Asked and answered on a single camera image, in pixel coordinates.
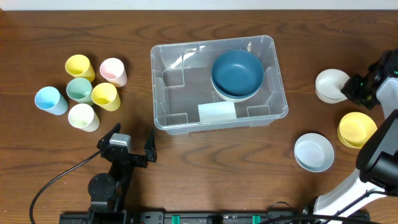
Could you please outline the beige bowl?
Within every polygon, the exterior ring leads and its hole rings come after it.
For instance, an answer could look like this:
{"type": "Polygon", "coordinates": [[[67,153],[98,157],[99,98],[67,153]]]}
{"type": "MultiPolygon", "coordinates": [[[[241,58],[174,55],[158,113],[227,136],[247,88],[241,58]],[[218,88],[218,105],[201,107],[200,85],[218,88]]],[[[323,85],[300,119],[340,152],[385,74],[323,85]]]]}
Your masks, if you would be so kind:
{"type": "Polygon", "coordinates": [[[231,101],[231,102],[233,102],[233,103],[240,103],[240,102],[246,101],[246,100],[248,100],[249,98],[251,98],[252,96],[254,96],[259,90],[255,91],[252,95],[245,96],[245,97],[243,97],[243,98],[234,98],[234,97],[232,97],[232,96],[227,96],[227,95],[223,94],[222,92],[220,92],[220,91],[217,90],[217,89],[215,89],[215,91],[216,91],[216,93],[217,93],[217,95],[218,95],[219,97],[221,97],[222,99],[224,99],[224,100],[226,100],[226,101],[231,101]]]}

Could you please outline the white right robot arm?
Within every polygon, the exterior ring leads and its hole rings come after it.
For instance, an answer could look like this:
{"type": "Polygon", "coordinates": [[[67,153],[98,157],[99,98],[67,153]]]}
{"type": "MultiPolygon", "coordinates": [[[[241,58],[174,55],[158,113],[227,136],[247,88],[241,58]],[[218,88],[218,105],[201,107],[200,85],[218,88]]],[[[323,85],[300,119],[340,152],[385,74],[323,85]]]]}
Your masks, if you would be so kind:
{"type": "Polygon", "coordinates": [[[387,78],[376,96],[391,114],[360,150],[354,172],[316,199],[314,215],[348,217],[374,200],[397,196],[397,78],[387,78]]]}

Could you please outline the small yellow bowl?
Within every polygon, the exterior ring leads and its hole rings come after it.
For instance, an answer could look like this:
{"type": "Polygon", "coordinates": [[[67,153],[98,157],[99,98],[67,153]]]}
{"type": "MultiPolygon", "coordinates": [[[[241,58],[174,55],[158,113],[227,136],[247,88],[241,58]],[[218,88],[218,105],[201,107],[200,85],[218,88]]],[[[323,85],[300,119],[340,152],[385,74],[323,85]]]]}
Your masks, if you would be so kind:
{"type": "Polygon", "coordinates": [[[342,117],[336,132],[345,146],[361,149],[376,131],[377,126],[368,115],[351,112],[342,117]]]}

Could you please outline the small grey bowl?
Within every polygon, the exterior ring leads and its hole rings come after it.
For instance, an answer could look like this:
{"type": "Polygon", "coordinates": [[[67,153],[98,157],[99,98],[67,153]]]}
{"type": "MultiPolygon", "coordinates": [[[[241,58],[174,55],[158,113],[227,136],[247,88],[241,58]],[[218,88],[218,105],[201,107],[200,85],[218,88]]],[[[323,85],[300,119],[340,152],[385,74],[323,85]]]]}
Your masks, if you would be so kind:
{"type": "Polygon", "coordinates": [[[294,145],[296,163],[310,172],[328,170],[335,159],[335,151],[326,137],[317,133],[307,133],[300,136],[294,145]]]}

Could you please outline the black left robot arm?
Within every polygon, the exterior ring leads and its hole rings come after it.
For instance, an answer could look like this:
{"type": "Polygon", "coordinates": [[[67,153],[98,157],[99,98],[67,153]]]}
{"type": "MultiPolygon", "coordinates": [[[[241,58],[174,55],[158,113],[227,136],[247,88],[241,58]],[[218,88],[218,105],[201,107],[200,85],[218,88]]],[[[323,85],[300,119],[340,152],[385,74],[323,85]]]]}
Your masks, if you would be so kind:
{"type": "Polygon", "coordinates": [[[89,224],[134,223],[134,215],[124,209],[124,201],[136,167],[146,168],[157,160],[155,131],[151,129],[144,154],[131,152],[131,137],[120,133],[118,123],[97,144],[101,157],[111,163],[109,172],[95,175],[88,184],[91,197],[89,224]]]}

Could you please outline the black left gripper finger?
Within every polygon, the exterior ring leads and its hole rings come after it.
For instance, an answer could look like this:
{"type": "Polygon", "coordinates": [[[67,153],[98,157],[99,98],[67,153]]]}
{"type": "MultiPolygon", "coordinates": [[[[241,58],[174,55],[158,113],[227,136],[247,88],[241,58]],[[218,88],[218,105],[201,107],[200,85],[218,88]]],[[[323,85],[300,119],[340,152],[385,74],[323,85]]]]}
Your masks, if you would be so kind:
{"type": "Polygon", "coordinates": [[[144,146],[144,152],[146,160],[149,162],[157,161],[157,150],[155,147],[155,131],[154,128],[151,129],[149,137],[144,146]]]}
{"type": "Polygon", "coordinates": [[[120,132],[121,124],[117,123],[107,134],[105,134],[97,143],[98,149],[107,149],[110,145],[110,139],[113,134],[120,132]]]}

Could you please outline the small white bowl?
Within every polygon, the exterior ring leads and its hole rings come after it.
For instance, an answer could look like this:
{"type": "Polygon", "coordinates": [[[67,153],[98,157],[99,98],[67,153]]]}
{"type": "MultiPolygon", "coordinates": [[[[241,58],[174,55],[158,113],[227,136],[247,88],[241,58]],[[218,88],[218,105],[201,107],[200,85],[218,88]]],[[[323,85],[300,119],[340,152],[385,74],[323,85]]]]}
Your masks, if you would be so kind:
{"type": "Polygon", "coordinates": [[[348,98],[341,92],[349,75],[334,68],[327,69],[318,74],[315,80],[315,93],[325,103],[335,104],[348,98]]]}

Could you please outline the dark blue bowl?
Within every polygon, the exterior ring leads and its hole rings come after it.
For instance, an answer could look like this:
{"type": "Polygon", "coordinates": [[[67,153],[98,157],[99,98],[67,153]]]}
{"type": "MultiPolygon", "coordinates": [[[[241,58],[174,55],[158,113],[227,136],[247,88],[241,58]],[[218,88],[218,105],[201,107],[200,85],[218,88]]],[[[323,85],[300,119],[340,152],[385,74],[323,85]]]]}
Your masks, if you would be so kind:
{"type": "Polygon", "coordinates": [[[252,53],[229,50],[221,54],[211,68],[211,82],[231,96],[248,96],[264,82],[264,67],[252,53]]]}
{"type": "Polygon", "coordinates": [[[245,101],[249,98],[251,98],[252,96],[254,96],[259,90],[260,88],[258,88],[255,92],[249,94],[248,96],[231,96],[228,95],[226,93],[223,93],[216,85],[214,82],[211,83],[213,85],[213,88],[215,89],[216,93],[224,100],[226,101],[232,101],[232,102],[242,102],[245,101]]]}

